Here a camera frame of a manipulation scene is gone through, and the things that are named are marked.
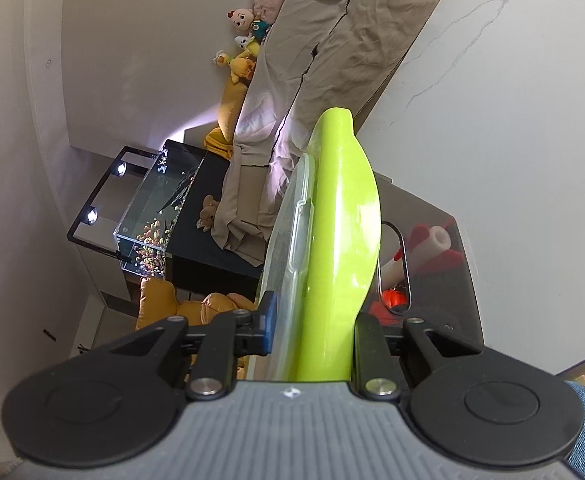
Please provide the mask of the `baby doll plush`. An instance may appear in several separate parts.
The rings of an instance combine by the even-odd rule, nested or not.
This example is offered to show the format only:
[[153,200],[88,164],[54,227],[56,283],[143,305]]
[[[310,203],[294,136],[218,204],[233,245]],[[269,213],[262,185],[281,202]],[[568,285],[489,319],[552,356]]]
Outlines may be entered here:
[[259,18],[250,9],[231,10],[227,13],[227,18],[239,36],[253,38],[257,42],[263,41],[272,27],[270,23]]

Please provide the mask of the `black cabinet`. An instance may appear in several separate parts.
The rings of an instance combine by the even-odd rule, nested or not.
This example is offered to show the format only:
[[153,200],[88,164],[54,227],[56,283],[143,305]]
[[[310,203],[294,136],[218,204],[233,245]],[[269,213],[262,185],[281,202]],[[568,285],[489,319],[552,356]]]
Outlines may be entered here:
[[262,268],[219,248],[209,232],[196,227],[204,197],[221,198],[228,166],[230,162],[219,155],[204,155],[166,247],[166,281],[202,296],[236,292],[253,300]]

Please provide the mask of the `lime green cutting board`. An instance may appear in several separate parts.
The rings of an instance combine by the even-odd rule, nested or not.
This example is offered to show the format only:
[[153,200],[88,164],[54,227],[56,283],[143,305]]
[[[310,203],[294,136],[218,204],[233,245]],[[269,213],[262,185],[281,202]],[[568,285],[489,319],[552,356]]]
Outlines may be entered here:
[[321,114],[305,152],[315,162],[313,220],[290,379],[346,382],[355,320],[377,268],[378,188],[346,108]]

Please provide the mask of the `yellow duck plush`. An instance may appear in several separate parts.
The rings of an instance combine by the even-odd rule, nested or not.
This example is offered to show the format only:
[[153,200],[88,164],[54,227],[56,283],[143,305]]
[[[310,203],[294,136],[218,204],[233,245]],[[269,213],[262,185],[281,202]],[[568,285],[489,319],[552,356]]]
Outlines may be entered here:
[[235,44],[239,48],[237,55],[230,55],[226,52],[219,51],[215,54],[213,63],[216,66],[228,67],[230,70],[230,81],[233,84],[250,82],[256,69],[261,44],[252,36],[237,36],[235,38]]

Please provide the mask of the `orange leather chair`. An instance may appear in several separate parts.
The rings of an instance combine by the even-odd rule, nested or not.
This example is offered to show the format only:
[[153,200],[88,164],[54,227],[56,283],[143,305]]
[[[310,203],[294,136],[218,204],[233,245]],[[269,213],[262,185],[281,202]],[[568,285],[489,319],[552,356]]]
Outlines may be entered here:
[[201,300],[178,300],[174,286],[160,278],[143,278],[140,282],[140,310],[135,330],[179,315],[186,318],[190,327],[210,324],[213,318],[234,310],[255,311],[257,306],[242,295],[212,292]]

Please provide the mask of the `orange red toy figure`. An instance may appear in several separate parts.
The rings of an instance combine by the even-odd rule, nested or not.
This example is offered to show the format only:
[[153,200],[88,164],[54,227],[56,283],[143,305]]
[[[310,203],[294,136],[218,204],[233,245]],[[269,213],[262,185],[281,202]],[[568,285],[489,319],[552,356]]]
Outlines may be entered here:
[[384,290],[379,299],[373,300],[368,310],[382,326],[400,326],[407,311],[408,296],[401,289]]

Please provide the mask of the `black metal lamp frame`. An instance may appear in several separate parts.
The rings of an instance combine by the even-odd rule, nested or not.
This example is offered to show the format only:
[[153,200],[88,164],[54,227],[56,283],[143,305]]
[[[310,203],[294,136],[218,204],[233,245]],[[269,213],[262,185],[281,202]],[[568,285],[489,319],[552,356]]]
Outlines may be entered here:
[[158,156],[157,151],[125,145],[110,160],[71,222],[68,241],[108,258],[129,261],[119,248],[116,231]]

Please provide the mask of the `small brown teddy bear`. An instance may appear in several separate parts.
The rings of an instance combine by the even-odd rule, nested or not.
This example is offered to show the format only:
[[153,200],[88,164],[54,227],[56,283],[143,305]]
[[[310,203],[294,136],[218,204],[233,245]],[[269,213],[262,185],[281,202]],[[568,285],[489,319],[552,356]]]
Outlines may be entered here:
[[213,228],[214,218],[218,208],[219,202],[211,194],[204,196],[204,202],[202,203],[197,221],[197,228],[199,230],[208,232]]

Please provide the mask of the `pink plush toy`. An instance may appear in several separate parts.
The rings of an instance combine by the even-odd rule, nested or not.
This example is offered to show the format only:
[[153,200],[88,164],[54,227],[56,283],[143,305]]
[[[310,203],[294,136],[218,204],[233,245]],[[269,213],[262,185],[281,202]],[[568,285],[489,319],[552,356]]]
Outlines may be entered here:
[[285,0],[251,0],[251,8],[257,20],[274,24]]

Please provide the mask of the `red white toy rocket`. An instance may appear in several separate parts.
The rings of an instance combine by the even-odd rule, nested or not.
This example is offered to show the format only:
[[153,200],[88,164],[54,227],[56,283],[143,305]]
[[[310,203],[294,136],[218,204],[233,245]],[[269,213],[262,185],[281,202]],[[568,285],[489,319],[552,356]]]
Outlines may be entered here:
[[434,274],[459,268],[465,257],[452,247],[443,226],[415,226],[406,244],[381,266],[381,288],[393,288],[412,275]]

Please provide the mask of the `clear plastic container lid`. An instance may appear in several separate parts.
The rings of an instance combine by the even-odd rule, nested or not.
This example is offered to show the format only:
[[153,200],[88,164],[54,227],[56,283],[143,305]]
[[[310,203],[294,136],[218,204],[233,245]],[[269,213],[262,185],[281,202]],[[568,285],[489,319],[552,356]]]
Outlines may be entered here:
[[314,158],[302,155],[290,176],[268,241],[259,292],[275,292],[277,322],[272,352],[258,359],[254,369],[259,380],[281,382],[292,375],[309,270],[315,177]]

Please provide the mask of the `glass fish tank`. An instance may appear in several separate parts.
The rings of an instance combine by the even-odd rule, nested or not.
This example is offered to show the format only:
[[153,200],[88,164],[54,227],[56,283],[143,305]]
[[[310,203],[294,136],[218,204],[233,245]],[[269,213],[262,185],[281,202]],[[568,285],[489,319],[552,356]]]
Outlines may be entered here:
[[166,249],[204,151],[166,141],[114,229],[121,269],[140,278],[166,276]]

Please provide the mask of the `yellow cushion near tank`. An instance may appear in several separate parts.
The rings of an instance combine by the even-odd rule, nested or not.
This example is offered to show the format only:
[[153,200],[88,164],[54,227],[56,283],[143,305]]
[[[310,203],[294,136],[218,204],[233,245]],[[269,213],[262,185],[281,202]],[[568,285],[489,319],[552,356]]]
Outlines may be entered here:
[[234,84],[232,78],[227,78],[218,111],[218,125],[204,136],[206,151],[232,159],[235,129],[247,92],[248,84],[241,79]]

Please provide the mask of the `beige sofa with cover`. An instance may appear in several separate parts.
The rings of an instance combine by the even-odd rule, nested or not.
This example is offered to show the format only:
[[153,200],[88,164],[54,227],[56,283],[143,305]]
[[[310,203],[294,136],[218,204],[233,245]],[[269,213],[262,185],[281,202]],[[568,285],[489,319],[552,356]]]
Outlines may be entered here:
[[368,113],[440,0],[285,0],[234,131],[211,235],[260,266],[293,168],[330,107]]

